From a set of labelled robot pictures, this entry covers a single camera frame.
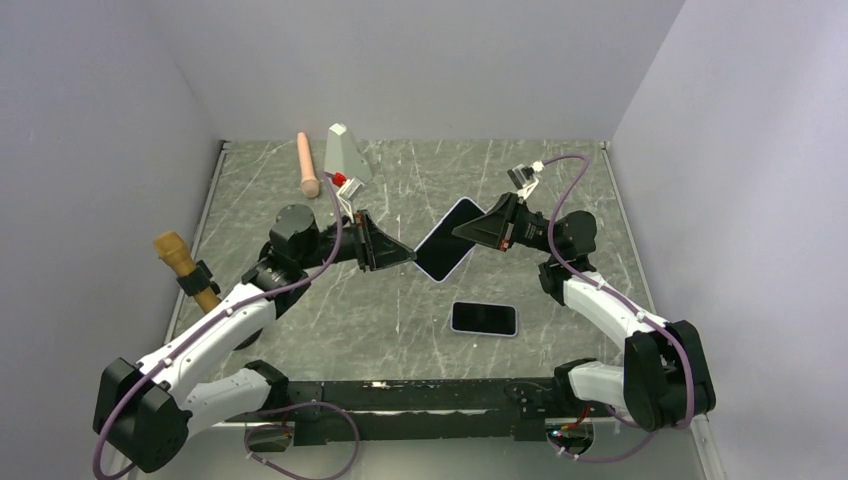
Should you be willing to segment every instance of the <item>marble surface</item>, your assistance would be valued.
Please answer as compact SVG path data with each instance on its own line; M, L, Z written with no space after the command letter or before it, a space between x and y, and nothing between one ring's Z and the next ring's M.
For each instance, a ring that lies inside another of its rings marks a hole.
M319 171L324 143L311 145ZM589 155L592 164L564 210L595 215L598 250L590 256L592 263L610 284L648 305L597 142L395 140L361 142L360 149L374 179L355 206L367 208L380 228L410 247L459 197L488 209L501 193L514 190L506 170L516 164L568 152ZM579 168L576 160L547 168L528 201L530 208L549 216ZM304 203L320 227L333 221L329 198L322 192L307 200L299 180L293 141L230 145L198 252L225 293L256 260L281 207ZM412 263L369 273L354 262L332 266L297 305L265 328L258 342L230 354L205 380L230 375L257 358L294 380L549 376L557 365L581 357L620 362L618 349L600 330L542 292L536 264L546 258L520 245L505 253L478 246L441 284ZM515 306L518 336L451 331L448 316L455 300ZM194 302L184 302L176 334L200 317Z

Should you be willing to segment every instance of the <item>black smartphone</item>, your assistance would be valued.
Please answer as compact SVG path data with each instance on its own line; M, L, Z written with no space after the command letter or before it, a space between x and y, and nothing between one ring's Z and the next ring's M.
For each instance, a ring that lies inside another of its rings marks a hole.
M470 198L460 198L415 248L415 265L434 282L443 282L475 245L455 237L453 229L480 218L483 213Z
M451 330L514 337L518 334L518 311L509 305L454 302L451 307Z

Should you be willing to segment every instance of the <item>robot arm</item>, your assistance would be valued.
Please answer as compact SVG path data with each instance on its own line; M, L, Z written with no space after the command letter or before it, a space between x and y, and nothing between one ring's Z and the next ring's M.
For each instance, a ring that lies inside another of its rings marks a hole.
M549 220L539 212L531 212L525 203L538 179L532 177L534 169L522 167L510 172L510 178L520 188L518 194L501 195L489 212L456 227L453 234L501 251L518 243L550 254L546 235ZM620 295L588 259L595 251L597 233L591 213L570 212L554 223L553 231L554 244L571 270L553 256L549 257L539 264L542 290L560 305L589 319L624 352L623 367L605 365L594 358L574 360L557 367L554 370L555 396L570 405L597 401L616 410L627 410L635 422L648 431L672 426L684 419L687 389L682 360L668 340L645 322L647 319L663 327L683 347L692 371L694 413L712 410L715 392L695 327L686 321L670 323L635 304L633 309L628 308L610 294L612 291Z
M231 351L255 341L263 327L297 302L309 283L275 296L270 292L302 283L307 277L305 270L321 265L337 240L334 263L356 260L363 271L415 258L409 247L377 228L367 210L353 212L353 218L345 217L344 222L347 225L337 239L335 227L319 231L309 207L290 205L280 210L258 261L214 310L137 363L119 358L104 370L94 430L100 433L119 401L149 377L106 436L149 473L168 463L189 437L203 429L266 405L289 403L288 379L261 360L227 378L198 382ZM267 298L246 303L265 294Z

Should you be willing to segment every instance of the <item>wooden handle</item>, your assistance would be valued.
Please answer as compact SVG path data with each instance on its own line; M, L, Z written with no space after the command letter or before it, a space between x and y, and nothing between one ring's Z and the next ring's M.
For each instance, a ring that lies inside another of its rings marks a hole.
M312 167L312 152L309 151L309 139L306 134L297 134L297 156L300 159L300 191L306 198L315 198L321 191L321 182L315 178L315 169Z
M185 277L197 268L191 258L188 245L177 235L177 232L165 232L159 235L156 240L153 240L153 246L156 248L159 258L165 262L165 265L171 267L171 270L177 274L177 278ZM209 313L221 303L221 300L212 291L212 287L206 287L205 290L192 298L203 310L203 313Z

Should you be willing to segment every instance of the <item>white wall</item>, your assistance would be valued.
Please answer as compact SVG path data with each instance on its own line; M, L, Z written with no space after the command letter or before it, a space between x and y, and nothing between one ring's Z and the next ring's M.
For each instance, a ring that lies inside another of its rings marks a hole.
M848 4L688 0L613 140L732 479L845 478Z
M191 238L217 157L136 0L0 2L0 469L91 478L100 373L161 342L151 241Z
M683 0L145 0L227 139L610 139Z

